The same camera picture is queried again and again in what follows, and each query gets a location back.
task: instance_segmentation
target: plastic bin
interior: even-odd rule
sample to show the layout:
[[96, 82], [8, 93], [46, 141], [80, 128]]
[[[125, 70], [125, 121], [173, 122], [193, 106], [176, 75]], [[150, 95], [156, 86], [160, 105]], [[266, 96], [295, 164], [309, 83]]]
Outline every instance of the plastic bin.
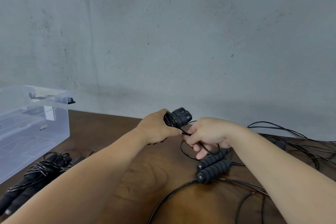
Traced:
[[0, 184], [70, 136], [66, 90], [0, 88]]

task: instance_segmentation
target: gray wall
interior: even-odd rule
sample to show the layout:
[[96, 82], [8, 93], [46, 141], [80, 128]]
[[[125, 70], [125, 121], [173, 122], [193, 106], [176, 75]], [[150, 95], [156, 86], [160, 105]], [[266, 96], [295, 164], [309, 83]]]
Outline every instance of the gray wall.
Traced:
[[336, 140], [336, 0], [0, 0], [0, 86]]

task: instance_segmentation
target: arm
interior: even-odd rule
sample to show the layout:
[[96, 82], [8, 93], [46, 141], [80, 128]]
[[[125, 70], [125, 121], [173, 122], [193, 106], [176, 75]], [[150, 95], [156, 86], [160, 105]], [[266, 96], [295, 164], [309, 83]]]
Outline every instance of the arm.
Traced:
[[32, 197], [4, 224], [94, 223], [132, 159], [149, 143], [181, 134], [163, 122], [166, 109], [78, 163]]
[[266, 189], [289, 224], [332, 223], [336, 220], [336, 182], [236, 123], [201, 118], [185, 136], [205, 156], [198, 141], [232, 146], [246, 167]]

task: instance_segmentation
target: brown tabletop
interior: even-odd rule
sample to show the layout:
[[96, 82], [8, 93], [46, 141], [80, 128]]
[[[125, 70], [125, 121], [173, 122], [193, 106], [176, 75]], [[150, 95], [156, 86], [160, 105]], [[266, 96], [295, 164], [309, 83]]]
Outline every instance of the brown tabletop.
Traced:
[[[79, 155], [88, 156], [90, 152], [103, 149], [135, 128], [139, 121], [129, 117], [69, 111], [71, 135], [53, 151], [68, 152], [73, 159]], [[162, 198], [182, 184], [195, 180], [197, 161], [181, 152], [180, 143], [181, 137], [175, 137], [146, 146], [133, 160], [96, 223], [145, 223]], [[184, 149], [194, 154], [188, 146], [184, 145]], [[237, 156], [234, 156], [234, 160], [239, 161]], [[1, 184], [0, 195], [18, 182], [27, 170], [25, 168]], [[333, 167], [323, 165], [322, 170], [336, 178]], [[259, 184], [244, 166], [233, 166], [224, 178]], [[152, 223], [232, 224], [239, 201], [251, 191], [224, 182], [194, 184], [163, 204]], [[261, 223], [261, 203], [262, 196], [256, 194], [250, 197], [241, 209], [239, 223]], [[269, 198], [265, 203], [264, 220], [265, 224], [285, 223]]]

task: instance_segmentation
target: forearm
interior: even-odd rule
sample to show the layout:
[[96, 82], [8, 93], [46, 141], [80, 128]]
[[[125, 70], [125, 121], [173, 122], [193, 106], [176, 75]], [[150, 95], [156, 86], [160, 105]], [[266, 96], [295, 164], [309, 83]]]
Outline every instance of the forearm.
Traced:
[[247, 128], [235, 129], [228, 141], [288, 223], [332, 223], [336, 219], [333, 180]]
[[142, 137], [134, 129], [83, 160], [32, 197], [5, 224], [93, 223], [145, 145]]

